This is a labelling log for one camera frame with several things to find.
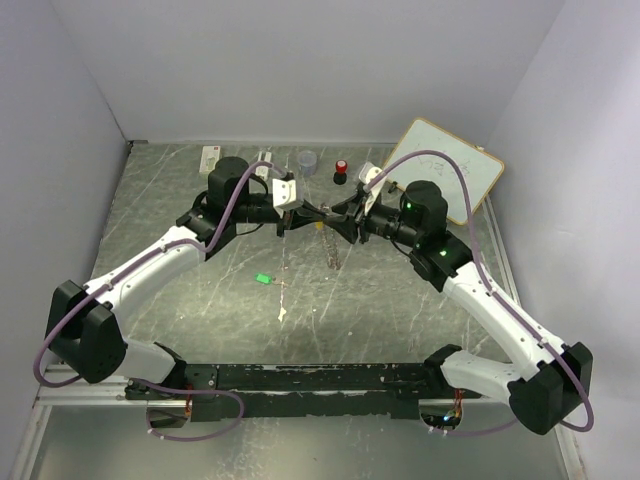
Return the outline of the key with green tag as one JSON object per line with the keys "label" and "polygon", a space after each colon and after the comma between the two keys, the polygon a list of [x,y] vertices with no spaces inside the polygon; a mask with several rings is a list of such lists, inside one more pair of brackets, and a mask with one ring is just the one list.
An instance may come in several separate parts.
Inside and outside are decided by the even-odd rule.
{"label": "key with green tag", "polygon": [[282,280],[281,278],[275,277],[275,276],[271,276],[271,275],[267,275],[267,274],[263,274],[263,273],[258,273],[254,276],[254,279],[256,282],[262,284],[262,285],[278,285],[278,286],[285,286],[286,282],[284,280]]}

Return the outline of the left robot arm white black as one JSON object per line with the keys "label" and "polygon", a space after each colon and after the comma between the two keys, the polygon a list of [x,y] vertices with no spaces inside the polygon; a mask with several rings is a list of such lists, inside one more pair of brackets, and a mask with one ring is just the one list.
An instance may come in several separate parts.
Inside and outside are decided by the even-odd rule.
{"label": "left robot arm white black", "polygon": [[55,289],[44,346],[74,371],[72,382],[120,375],[176,398],[187,385],[185,361],[162,344],[126,338],[122,323],[145,299],[234,240],[238,225],[273,224],[283,234],[326,218],[299,195],[292,173],[225,157],[209,173],[206,190],[159,240],[84,285],[66,281]]}

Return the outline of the metal disc with keyrings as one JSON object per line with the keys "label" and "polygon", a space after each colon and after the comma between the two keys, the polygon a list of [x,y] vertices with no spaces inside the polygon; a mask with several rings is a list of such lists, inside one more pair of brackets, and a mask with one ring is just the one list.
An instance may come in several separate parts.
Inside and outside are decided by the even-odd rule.
{"label": "metal disc with keyrings", "polygon": [[336,232],[325,225],[325,228],[319,233],[326,253],[328,267],[332,270],[340,270],[341,260]]}

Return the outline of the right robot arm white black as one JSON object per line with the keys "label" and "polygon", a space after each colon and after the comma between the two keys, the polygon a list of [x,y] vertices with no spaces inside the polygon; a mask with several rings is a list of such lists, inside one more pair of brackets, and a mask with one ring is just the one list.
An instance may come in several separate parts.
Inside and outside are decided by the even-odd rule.
{"label": "right robot arm white black", "polygon": [[351,243],[372,235],[409,248],[414,271],[462,306],[507,354],[506,363],[447,346],[426,360],[426,390],[443,398],[453,390],[478,393],[508,405],[529,431],[545,435],[588,404],[593,355],[568,345],[527,314],[476,261],[474,250],[447,227],[448,204],[429,181],[411,183],[398,207],[357,189],[331,208],[329,226]]}

